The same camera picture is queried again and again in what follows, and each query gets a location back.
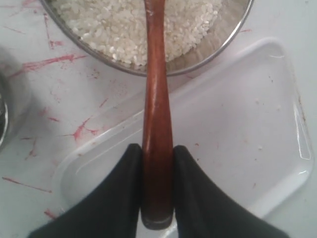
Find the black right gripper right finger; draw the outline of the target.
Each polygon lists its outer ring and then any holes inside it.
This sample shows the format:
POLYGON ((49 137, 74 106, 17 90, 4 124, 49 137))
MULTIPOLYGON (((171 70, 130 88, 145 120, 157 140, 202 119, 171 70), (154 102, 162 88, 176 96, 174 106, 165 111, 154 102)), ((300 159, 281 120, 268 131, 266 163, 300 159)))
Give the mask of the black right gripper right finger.
POLYGON ((288 237, 224 193, 185 146, 178 145, 173 152, 173 203, 180 238, 288 237))

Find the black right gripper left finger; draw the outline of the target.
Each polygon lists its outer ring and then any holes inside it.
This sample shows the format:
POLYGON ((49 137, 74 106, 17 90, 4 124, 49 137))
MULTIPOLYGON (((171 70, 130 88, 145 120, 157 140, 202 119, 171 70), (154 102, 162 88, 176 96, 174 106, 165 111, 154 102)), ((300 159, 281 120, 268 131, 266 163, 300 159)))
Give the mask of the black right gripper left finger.
POLYGON ((82 201, 31 238, 134 238, 142 195, 142 149, 128 145, 109 175, 82 201))

